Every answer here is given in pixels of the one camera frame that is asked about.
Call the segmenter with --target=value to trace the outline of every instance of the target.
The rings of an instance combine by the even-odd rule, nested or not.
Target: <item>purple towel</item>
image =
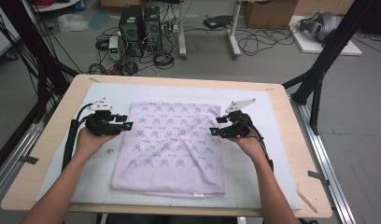
[[[220,106],[133,103],[112,187],[179,197],[210,197],[224,190],[221,139],[210,127]]]

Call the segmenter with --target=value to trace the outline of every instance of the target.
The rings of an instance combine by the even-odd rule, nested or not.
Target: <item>desktop computer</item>
[[[142,7],[125,6],[120,17],[119,28],[126,53],[131,56],[143,56],[146,43],[142,44],[142,42],[146,35]]]
[[[144,23],[146,27],[148,51],[161,51],[162,30],[160,20],[160,9],[158,7],[145,8]]]

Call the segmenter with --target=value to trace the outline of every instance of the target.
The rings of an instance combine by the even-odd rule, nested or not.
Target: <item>wooden table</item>
[[[330,217],[332,215],[331,206],[321,186],[320,180],[308,176],[307,172],[315,172],[316,167],[303,139],[303,134],[289,103],[289,98],[281,85],[196,79],[91,75],[79,75],[72,82],[31,153],[31,156],[38,158],[39,161],[35,165],[25,163],[22,166],[18,176],[1,203],[3,209],[24,211],[31,209],[35,204],[35,196],[45,178],[54,152],[63,140],[65,130],[68,128],[70,120],[74,117],[82,104],[88,88],[94,82],[266,91],[269,95],[272,109],[275,112],[275,119],[302,204],[302,209],[295,211],[295,216]],[[69,210],[100,213],[261,217],[260,209],[249,208],[199,208],[72,203]]]

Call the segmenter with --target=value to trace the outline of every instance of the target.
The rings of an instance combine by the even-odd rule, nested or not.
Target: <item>forearm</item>
[[[62,224],[85,163],[82,160],[71,160],[48,192],[23,219],[22,223]]]
[[[254,162],[260,187],[261,206],[266,224],[298,223],[272,169],[265,158]]]

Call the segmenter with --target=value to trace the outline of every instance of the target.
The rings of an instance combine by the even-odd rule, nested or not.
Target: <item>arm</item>
[[[231,139],[243,149],[254,163],[260,186],[261,206],[266,224],[298,223],[293,215],[273,171],[267,162],[260,142],[255,137]]]
[[[86,128],[81,129],[78,134],[77,150],[72,160],[21,223],[62,224],[83,167],[105,142],[114,137],[114,135],[97,137]]]

